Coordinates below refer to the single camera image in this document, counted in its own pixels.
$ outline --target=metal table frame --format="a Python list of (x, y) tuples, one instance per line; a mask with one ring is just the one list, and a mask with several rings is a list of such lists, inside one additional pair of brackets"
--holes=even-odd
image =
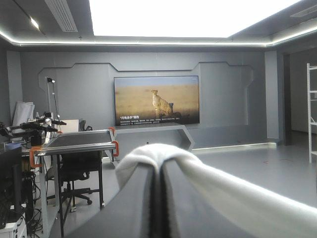
[[(59, 146), (59, 147), (52, 147), (49, 148), (50, 145), (60, 136), (67, 136), (72, 134), (89, 134), (89, 133), (109, 133), (111, 142), (105, 143), (94, 143), (94, 144), (85, 144), (85, 145), (72, 145), (72, 146)], [(39, 169), (39, 177), (40, 177), (40, 189), (41, 189), (41, 203), (42, 203), (42, 221), (43, 221), (43, 235), (44, 238), (48, 238), (50, 236), (50, 232), (55, 221), (55, 218), (60, 213), (60, 219), (63, 221), (63, 213), (62, 213), (62, 203), (61, 203), (61, 182), (59, 177), (59, 170), (60, 170), (60, 154), (67, 154), (67, 153), (76, 153), (76, 152), (88, 152), (88, 151), (109, 151), (108, 156), (112, 156), (113, 151), (116, 148), (116, 144), (113, 143), (114, 136), (112, 130), (92, 130), (92, 131), (81, 131), (81, 132), (71, 132), (71, 133), (64, 133), (59, 135), (58, 137), (52, 139), (51, 142), (46, 144), (41, 151), (35, 152), (35, 156), (38, 156), (40, 159), (40, 164), (42, 166)], [(51, 156), (53, 161), (54, 167), (54, 186), (55, 186), (55, 207), (53, 207), (53, 213), (48, 213), (48, 205), (47, 205), (47, 197), (46, 197), (46, 181), (45, 181), (45, 164), (44, 156)], [(102, 168), (99, 171), (99, 184), (101, 185), (99, 195), (100, 195), (100, 205), (101, 207), (103, 204), (103, 179), (102, 179)], [(64, 236), (63, 233), (63, 222), (61, 222), (61, 236)]]

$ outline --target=white cloth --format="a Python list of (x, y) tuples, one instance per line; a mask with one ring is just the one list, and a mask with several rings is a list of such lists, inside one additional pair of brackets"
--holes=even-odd
[(28, 119), (32, 119), (34, 108), (33, 103), (16, 102), (12, 126), (20, 125), (21, 123), (28, 122)]
[(126, 155), (116, 168), (120, 188), (138, 163), (153, 165), (158, 173), (162, 163), (172, 158), (210, 206), (255, 237), (317, 237), (317, 208), (207, 166), (175, 146), (151, 144)]

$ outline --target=ceiling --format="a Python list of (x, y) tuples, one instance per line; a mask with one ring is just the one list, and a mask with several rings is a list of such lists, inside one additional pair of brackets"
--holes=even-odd
[[(239, 46), (275, 47), (317, 32), (317, 11), (291, 15), (317, 4), (302, 0), (229, 38), (106, 37), (94, 36), (89, 0), (67, 0), (78, 32), (64, 32), (44, 0), (15, 0), (35, 19), (40, 31), (13, 0), (0, 1), (0, 36), (14, 46)], [(105, 27), (113, 22), (105, 22)]]

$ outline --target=cheetah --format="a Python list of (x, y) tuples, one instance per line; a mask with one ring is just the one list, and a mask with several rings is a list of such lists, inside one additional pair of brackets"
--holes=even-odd
[(174, 104), (173, 103), (169, 103), (169, 107), (171, 108), (172, 112), (171, 112), (171, 117), (173, 118), (182, 118), (182, 115), (180, 112), (174, 112), (173, 111), (173, 106)]
[(171, 115), (172, 109), (168, 102), (158, 95), (157, 90), (151, 90), (151, 92), (153, 94), (153, 106), (155, 108), (157, 119), (161, 118), (164, 115)]

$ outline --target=led strip light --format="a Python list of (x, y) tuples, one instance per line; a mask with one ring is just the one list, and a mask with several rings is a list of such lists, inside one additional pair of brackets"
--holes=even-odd
[(0, 35), (5, 38), (7, 41), (9, 41), (11, 44), (16, 46), (36, 46), (36, 45), (43, 45), (43, 46), (49, 46), (49, 45), (96, 45), (96, 46), (240, 46), (240, 47), (273, 47), (277, 46), (281, 43), (295, 40), (303, 36), (307, 36), (308, 34), (317, 32), (317, 26), (306, 29), (301, 32), (297, 32), (295, 34), (291, 34), (289, 36), (283, 37), (281, 39), (271, 41), (271, 42), (123, 42), (123, 41), (19, 41), (17, 39), (14, 39), (7, 34), (5, 34), (3, 31), (0, 31)]

